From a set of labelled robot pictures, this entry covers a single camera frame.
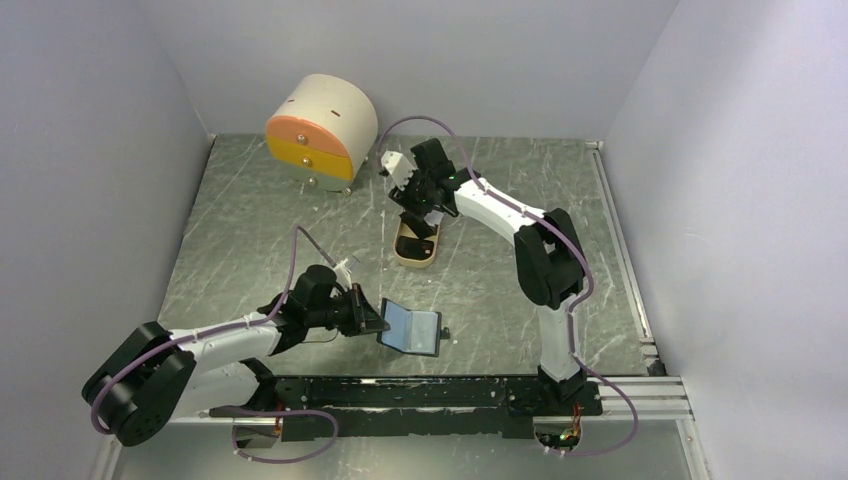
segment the white wall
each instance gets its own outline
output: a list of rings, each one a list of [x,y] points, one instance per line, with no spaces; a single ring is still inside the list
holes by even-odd
[[[213,132],[263,132],[301,78],[329,73],[381,125],[599,139],[677,0],[141,3]]]
[[[682,0],[604,151],[716,479],[848,478],[848,5]]]
[[[82,385],[156,319],[208,140],[132,1],[2,2],[0,47],[0,478],[85,478]]]

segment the cable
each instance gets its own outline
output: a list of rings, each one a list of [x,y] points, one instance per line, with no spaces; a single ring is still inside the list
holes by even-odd
[[[329,420],[330,423],[333,424],[333,436],[330,437],[330,439],[327,440],[327,443],[325,443],[323,446],[321,446],[321,448],[319,448],[318,450],[315,450],[312,453],[308,453],[306,455],[303,455],[301,457],[283,458],[283,459],[256,457],[254,455],[248,455],[248,454],[244,453],[238,447],[238,443],[236,441],[236,433],[235,433],[235,430],[234,430],[231,437],[230,437],[231,440],[232,440],[232,444],[233,444],[233,453],[238,455],[241,458],[244,458],[245,460],[249,460],[249,461],[252,461],[252,462],[270,463],[272,465],[285,465],[285,464],[290,464],[290,463],[302,462],[304,460],[309,460],[310,458],[315,458],[318,455],[321,455],[322,453],[326,452],[327,449],[330,448],[333,445],[333,443],[336,441],[336,439],[339,438],[339,422],[338,422],[338,420],[336,420],[336,417],[330,415],[327,412],[322,412],[320,410],[293,410],[293,411],[290,411],[290,412],[255,412],[253,410],[245,410],[245,409],[239,408],[239,407],[224,407],[224,408],[231,413],[235,413],[235,414],[239,414],[239,415],[248,415],[248,416],[251,416],[251,417],[275,417],[275,418],[324,417],[327,420]]]
[[[296,225],[294,227],[294,230],[292,231],[292,248],[291,248],[291,256],[289,258],[289,273],[286,276],[286,285],[283,288],[283,293],[280,295],[280,298],[277,300],[277,303],[274,305],[274,308],[271,309],[270,313],[268,315],[266,315],[264,318],[249,321],[247,323],[248,328],[256,327],[256,326],[262,325],[262,324],[270,321],[271,315],[273,315],[274,312],[279,311],[280,307],[283,306],[286,299],[288,298],[289,292],[291,290],[292,280],[294,279],[295,258],[297,257],[297,233],[298,232],[303,233],[306,236],[306,238],[312,243],[312,245],[314,245],[315,248],[318,249],[318,252],[321,253],[321,255],[330,264],[332,264],[333,266],[336,265],[336,263],[333,261],[333,259],[330,257],[330,255],[327,254],[327,252],[325,252],[324,249],[322,249],[320,246],[318,246],[318,243],[312,238],[311,235],[309,235],[309,232],[307,232],[306,229],[304,229],[300,225]],[[230,330],[236,330],[236,329],[241,329],[241,328],[245,328],[244,323],[241,323],[241,322],[228,323],[228,324],[218,325],[216,327],[209,328],[208,330],[200,331],[200,332],[197,333],[196,337],[195,337],[195,335],[184,335],[182,337],[178,337],[178,338],[169,340],[169,341],[163,343],[162,345],[155,347],[154,349],[150,350],[149,352],[141,355],[140,357],[133,360],[132,362],[130,362],[129,365],[124,367],[121,371],[119,371],[117,374],[115,374],[114,377],[112,377],[108,382],[106,382],[106,385],[103,388],[100,389],[100,392],[97,393],[97,396],[94,398],[94,402],[91,403],[91,415],[90,415],[90,417],[91,417],[91,424],[94,427],[94,429],[97,430],[98,432],[104,434],[104,435],[109,435],[109,434],[112,433],[112,431],[109,430],[109,428],[103,426],[103,424],[100,423],[100,417],[98,415],[98,412],[100,411],[100,407],[103,404],[103,400],[106,398],[106,395],[115,387],[115,385],[118,384],[118,382],[123,380],[124,377],[126,377],[130,372],[132,372],[133,370],[138,368],[144,362],[150,360],[151,358],[158,355],[159,353],[161,353],[161,352],[163,352],[163,351],[165,351],[169,348],[175,347],[177,345],[180,345],[180,344],[183,344],[183,343],[195,340],[195,339],[201,340],[201,339],[204,339],[204,338],[207,338],[207,337],[211,337],[213,335],[218,335],[218,334],[221,334],[221,333],[224,333],[224,332],[228,332]],[[295,463],[295,462],[299,462],[299,461],[302,461],[302,460],[308,460],[310,458],[313,458],[313,457],[323,453],[325,450],[330,448],[330,446],[333,444],[333,442],[336,441],[336,438],[338,437],[338,431],[339,431],[338,422],[336,421],[336,419],[332,415],[330,415],[329,413],[326,413],[326,412],[320,412],[320,411],[317,411],[317,410],[300,410],[300,411],[297,411],[297,412],[254,412],[252,410],[245,410],[245,409],[238,408],[238,407],[228,407],[228,409],[231,410],[231,411],[237,411],[237,413],[240,413],[240,414],[243,414],[243,415],[250,415],[250,416],[256,416],[256,417],[267,416],[267,417],[275,417],[276,418],[276,417],[287,417],[287,416],[319,416],[319,417],[328,418],[333,423],[333,437],[327,442],[326,445],[319,448],[315,452],[312,452],[309,455],[304,455],[303,457],[298,457],[298,458],[290,459],[290,460],[264,461],[265,459],[252,457],[252,456],[247,455],[247,454],[245,454],[241,451],[236,452],[239,456],[241,456],[242,458],[247,458],[248,460],[254,460],[254,461],[263,462],[263,463]]]
[[[451,139],[456,142],[457,147],[459,147],[459,152],[462,154],[462,158],[465,162],[465,168],[466,170],[468,170],[468,173],[471,176],[471,180],[474,181],[474,183],[480,188],[480,190],[482,190],[484,194],[490,195],[492,198],[499,201],[508,208],[518,212],[519,214],[525,215],[527,218],[545,227],[545,229],[551,232],[559,241],[561,241],[568,248],[569,251],[571,251],[574,257],[577,259],[577,262],[580,264],[580,267],[583,268],[584,272],[586,272],[586,289],[583,290],[577,296],[577,298],[574,299],[573,302],[571,302],[571,305],[569,305],[565,311],[568,323],[568,353],[571,355],[571,357],[574,359],[574,362],[577,363],[580,368],[584,369],[589,375],[600,380],[601,383],[603,383],[604,385],[612,388],[617,394],[621,396],[622,400],[624,400],[624,402],[630,408],[630,412],[633,414],[633,427],[630,429],[630,433],[628,433],[624,439],[607,448],[602,448],[600,450],[593,450],[589,452],[567,452],[565,455],[573,457],[591,457],[595,455],[603,455],[618,450],[619,448],[633,441],[633,439],[636,437],[636,433],[639,431],[639,413],[636,411],[636,407],[633,405],[633,401],[630,400],[630,397],[628,397],[627,394],[625,394],[624,391],[621,390],[621,388],[609,381],[603,375],[595,372],[594,370],[586,366],[586,364],[583,363],[583,361],[580,360],[580,358],[577,356],[577,346],[575,345],[574,341],[574,310],[575,308],[577,308],[577,305],[586,301],[595,291],[595,277],[592,275],[592,271],[589,268],[589,264],[586,261],[586,257],[584,257],[582,253],[580,253],[580,250],[577,249],[577,246],[574,245],[574,243],[569,240],[568,237],[566,237],[561,231],[559,231],[559,229],[555,228],[544,218],[541,218],[530,212],[522,211],[521,207],[511,202],[509,199],[499,195],[497,192],[487,190],[483,183],[480,181],[480,178],[478,178],[477,175],[474,173],[474,170],[471,169],[471,159],[468,157],[468,153],[465,152],[465,147],[462,145],[462,142],[459,141],[459,138],[457,137],[456,133],[454,133],[454,131],[450,127],[448,127],[444,122],[437,118],[431,117],[429,115],[412,115],[409,117],[401,118],[400,120],[391,124],[383,132],[383,134],[380,135],[380,140],[377,142],[377,147],[374,150],[376,164],[380,170],[383,169],[382,159],[380,158],[380,149],[383,147],[383,143],[386,141],[386,136],[398,125],[408,122],[410,120],[426,120],[442,127],[442,129],[447,132],[448,135],[450,135]]]
[[[323,248],[321,248],[321,245],[318,245],[318,242],[316,242],[315,239],[312,238],[312,235],[310,235],[309,232],[307,232],[305,228],[301,227],[300,225],[295,225],[294,228],[298,232],[302,233],[303,236],[306,237],[307,240],[309,240],[309,243],[311,243],[312,246],[315,247],[315,250],[318,250],[318,253],[320,253],[321,256],[324,257],[324,260],[326,260],[327,263],[329,263],[331,267],[333,267],[333,268],[336,267],[335,260],[333,260],[333,258],[330,256],[329,253],[327,253],[326,251],[324,251]],[[294,268],[294,260],[292,260],[291,268]]]

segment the yellow drawer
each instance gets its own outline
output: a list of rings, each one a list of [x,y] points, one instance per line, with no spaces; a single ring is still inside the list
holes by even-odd
[[[321,152],[281,138],[266,136],[268,149],[277,160],[323,173],[347,182],[353,181],[353,163],[348,157]]]

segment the black mounting rail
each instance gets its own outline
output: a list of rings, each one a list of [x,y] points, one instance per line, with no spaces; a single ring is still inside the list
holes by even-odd
[[[534,438],[533,417],[603,413],[598,384],[586,382],[560,401],[537,375],[412,377],[279,376],[277,396],[286,408],[331,413],[341,437],[500,434]],[[213,416],[232,416],[211,412]],[[329,422],[286,418],[283,441],[332,435]]]

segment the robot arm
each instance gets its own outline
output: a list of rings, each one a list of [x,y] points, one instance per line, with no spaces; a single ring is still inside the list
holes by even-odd
[[[413,165],[403,154],[386,152],[384,174],[395,188],[389,197],[404,208],[402,221],[424,238],[435,233],[427,223],[432,211],[466,215],[483,223],[515,248],[518,281],[527,298],[536,304],[542,333],[540,374],[548,377],[558,396],[580,388],[586,373],[569,351],[569,336],[577,346],[577,329],[569,332],[565,311],[583,289],[584,272],[574,255],[552,234],[525,213],[544,218],[580,248],[574,225],[562,209],[545,212],[499,192],[480,178],[477,185],[467,170],[457,171],[436,139],[412,147]],[[497,193],[519,207],[507,207],[490,193]]]
[[[202,329],[168,331],[157,322],[140,326],[86,382],[83,398],[93,404],[112,377],[135,359],[166,342],[194,336],[194,341],[168,348],[131,371],[101,403],[99,417],[123,445],[133,446],[155,435],[171,418],[226,405],[275,408],[276,379],[256,358],[294,347],[310,328],[338,329],[345,336],[389,328],[359,284],[350,282],[345,262],[335,271],[321,265],[307,268],[285,303],[272,312],[279,298],[240,319]],[[256,324],[266,317],[269,321]],[[210,329],[225,331],[198,335]]]

